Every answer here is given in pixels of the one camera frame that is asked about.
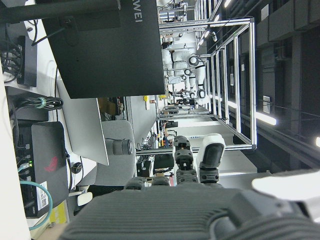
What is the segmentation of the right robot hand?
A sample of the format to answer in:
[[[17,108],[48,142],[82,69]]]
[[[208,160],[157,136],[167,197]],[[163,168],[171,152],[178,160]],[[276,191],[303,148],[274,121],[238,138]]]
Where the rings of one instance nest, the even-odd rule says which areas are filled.
[[[255,178],[250,189],[219,184],[225,140],[205,135],[197,157],[185,136],[173,140],[176,185],[134,177],[123,190],[95,197],[62,240],[317,240],[320,171]]]

